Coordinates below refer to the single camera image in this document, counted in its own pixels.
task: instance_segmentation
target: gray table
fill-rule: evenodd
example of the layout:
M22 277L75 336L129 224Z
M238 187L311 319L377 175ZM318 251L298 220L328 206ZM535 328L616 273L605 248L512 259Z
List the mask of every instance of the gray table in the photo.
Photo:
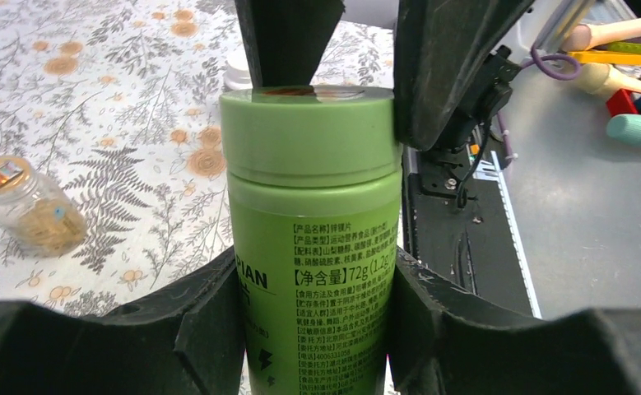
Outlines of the gray table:
M606 137L603 101L534 67L513 88L506 179L543 317L641 307L641 149Z

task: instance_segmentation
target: floral pattern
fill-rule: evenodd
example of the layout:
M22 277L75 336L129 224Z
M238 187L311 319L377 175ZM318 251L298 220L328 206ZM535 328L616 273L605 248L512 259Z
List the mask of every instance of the floral pattern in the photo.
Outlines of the floral pattern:
M106 314L232 245L218 95L241 47L232 0L0 0L0 155L89 225L59 258L0 229L0 300ZM314 82L391 87L391 59L390 31L342 22Z

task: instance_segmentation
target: black cable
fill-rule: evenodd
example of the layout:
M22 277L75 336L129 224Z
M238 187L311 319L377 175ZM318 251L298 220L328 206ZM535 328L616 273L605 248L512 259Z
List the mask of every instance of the black cable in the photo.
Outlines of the black cable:
M456 188L456 205L458 206L458 208L465 208L466 206L466 203L468 201L466 182L470 178L472 178L477 170L477 166L482 160L482 156L485 154L485 146L487 146L487 142L488 140L490 140L491 127L492 120L486 119L481 128L482 142L480 144L480 150L477 152L477 155L475 156L470 169L468 169L466 176L458 180L458 187Z

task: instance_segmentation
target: orange flower print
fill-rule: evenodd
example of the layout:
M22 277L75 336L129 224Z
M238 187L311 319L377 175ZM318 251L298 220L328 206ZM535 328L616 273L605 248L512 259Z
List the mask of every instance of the orange flower print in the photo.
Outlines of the orange flower print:
M199 28L192 22L177 22L170 28L172 34L178 37L192 37L198 30Z
M192 196L197 191L197 185L195 183L189 183L184 186L184 196Z
M74 58L53 58L44 65L44 72L55 76L65 76L76 71L78 61Z
M221 128L210 126L199 133L199 141L206 148L215 148L221 144Z
M174 17L178 21L191 21L194 18L194 13L189 10L178 10L174 13Z
M37 52L43 52L49 49L49 43L46 41L35 41L35 43L32 44L32 49Z
M100 145L101 146L113 146L116 141L112 137L105 137L102 140L100 140Z
M82 44L77 41L68 41L61 44L61 53L67 56L72 56L82 51Z
M28 276L26 279L20 281L17 283L15 288L19 288L20 286L23 286L24 284L27 284L28 287L34 288L38 286L41 283L41 273L43 270L39 270L38 272L35 272L34 270L32 273L30 273L30 276Z
M109 84L114 84L117 81L117 79L115 77L112 77L112 76L102 76L102 77L98 78L97 81L100 84L102 84L102 86L107 87L107 85L109 85Z
M170 141L182 144L187 142L187 132L182 129L175 129L170 133Z
M66 301L66 298L74 296L80 291L80 288L72 289L70 286L55 286L49 292L49 299L44 302L45 306L50 308L56 307L56 304L63 306L63 302Z
M140 270L127 270L119 278L119 284L126 284L128 290L133 291L133 289L138 285L138 282L146 277L148 276L143 276L143 272Z
M223 173L225 159L220 151L204 148L196 151L187 159L189 171L196 175L212 177Z

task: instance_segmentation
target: glass jar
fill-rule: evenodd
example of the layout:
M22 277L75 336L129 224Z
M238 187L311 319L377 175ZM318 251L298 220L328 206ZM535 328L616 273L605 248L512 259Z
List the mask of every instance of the glass jar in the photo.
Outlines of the glass jar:
M45 256L70 252L87 231L63 190L17 156L0 156L0 227L28 252Z

